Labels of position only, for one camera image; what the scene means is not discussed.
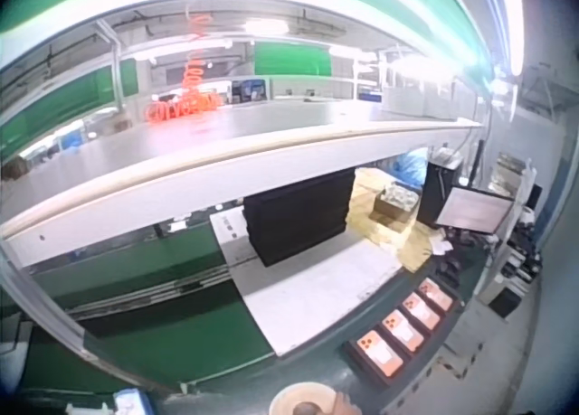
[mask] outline metal frame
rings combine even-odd
[[[82,360],[134,386],[165,393],[178,391],[177,386],[172,388],[167,384],[150,381],[143,375],[119,367],[122,363],[103,352],[98,341],[62,311],[28,273],[14,267],[1,246],[0,283],[6,293],[37,325]]]

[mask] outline computer monitor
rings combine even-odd
[[[513,200],[505,196],[453,186],[436,224],[494,234],[512,206]]]

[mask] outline white label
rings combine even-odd
[[[431,313],[426,308],[424,302],[418,304],[418,306],[414,309],[414,315],[420,318],[421,320],[428,320],[428,317],[431,316]]]
[[[367,350],[368,356],[372,359],[376,359],[379,363],[387,363],[392,359],[392,355],[388,350],[388,346],[384,341],[380,341],[378,344],[373,345]]]
[[[407,325],[397,326],[392,333],[406,343],[413,339],[413,331]]]

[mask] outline floor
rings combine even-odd
[[[536,292],[523,300],[504,331],[490,339],[463,380],[441,365],[418,391],[388,415],[503,415],[517,391],[532,329]]]

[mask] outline person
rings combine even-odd
[[[427,166],[428,147],[424,147],[399,155],[381,168],[402,183],[421,190],[426,180]]]

